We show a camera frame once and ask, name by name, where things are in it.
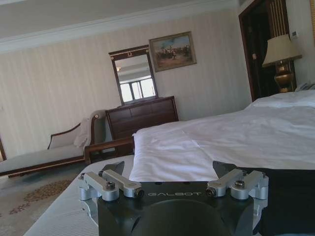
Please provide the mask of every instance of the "picture frame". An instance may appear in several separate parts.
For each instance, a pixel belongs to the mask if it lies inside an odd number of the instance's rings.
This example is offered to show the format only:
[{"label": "picture frame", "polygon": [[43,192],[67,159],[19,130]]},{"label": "picture frame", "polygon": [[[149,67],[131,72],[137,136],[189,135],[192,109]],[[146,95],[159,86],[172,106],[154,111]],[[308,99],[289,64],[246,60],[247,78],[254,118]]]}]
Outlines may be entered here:
[{"label": "picture frame", "polygon": [[155,72],[196,64],[191,31],[149,40]]},{"label": "picture frame", "polygon": [[312,25],[313,25],[313,38],[315,44],[315,0],[310,0],[311,5],[311,17],[312,17]]}]

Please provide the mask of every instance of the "dresser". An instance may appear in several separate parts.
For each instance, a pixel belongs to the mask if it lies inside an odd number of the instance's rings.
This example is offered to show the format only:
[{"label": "dresser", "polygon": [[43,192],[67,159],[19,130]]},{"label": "dresser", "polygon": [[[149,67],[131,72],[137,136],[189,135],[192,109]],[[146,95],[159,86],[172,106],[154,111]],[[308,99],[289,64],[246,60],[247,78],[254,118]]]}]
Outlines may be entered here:
[{"label": "dresser", "polygon": [[[113,140],[126,138],[137,130],[178,121],[174,96],[155,98],[139,103],[123,105],[107,111],[107,119]],[[132,153],[132,145],[116,148],[116,155]]]}]

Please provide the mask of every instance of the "light switch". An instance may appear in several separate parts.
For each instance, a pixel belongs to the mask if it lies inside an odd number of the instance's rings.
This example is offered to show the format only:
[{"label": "light switch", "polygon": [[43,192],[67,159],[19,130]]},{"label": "light switch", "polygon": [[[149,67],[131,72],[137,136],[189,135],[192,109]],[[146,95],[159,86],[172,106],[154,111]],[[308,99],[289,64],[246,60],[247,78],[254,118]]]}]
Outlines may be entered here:
[{"label": "light switch", "polygon": [[297,31],[293,31],[292,34],[291,34],[291,39],[296,39],[299,37],[299,34]]}]

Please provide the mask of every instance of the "patterned carpet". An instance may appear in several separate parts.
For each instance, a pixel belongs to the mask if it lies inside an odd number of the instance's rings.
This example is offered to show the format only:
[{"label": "patterned carpet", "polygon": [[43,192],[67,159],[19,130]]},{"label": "patterned carpet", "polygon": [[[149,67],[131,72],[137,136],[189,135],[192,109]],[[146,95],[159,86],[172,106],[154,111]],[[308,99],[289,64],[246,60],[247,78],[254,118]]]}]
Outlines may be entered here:
[{"label": "patterned carpet", "polygon": [[0,236],[22,236],[84,167],[80,163],[22,177],[0,177]]}]

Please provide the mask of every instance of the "chaise lounge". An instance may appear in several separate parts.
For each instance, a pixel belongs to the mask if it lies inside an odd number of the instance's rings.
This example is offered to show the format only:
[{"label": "chaise lounge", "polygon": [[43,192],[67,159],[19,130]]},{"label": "chaise lounge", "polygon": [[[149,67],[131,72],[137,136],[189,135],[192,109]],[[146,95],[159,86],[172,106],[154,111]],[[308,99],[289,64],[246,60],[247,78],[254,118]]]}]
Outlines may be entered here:
[{"label": "chaise lounge", "polygon": [[[0,162],[0,176],[22,175],[83,162],[84,147],[105,140],[105,114],[105,110],[95,111],[89,119],[72,129],[52,134],[47,150],[15,156]],[[86,131],[85,136],[82,135],[83,129]]]}]

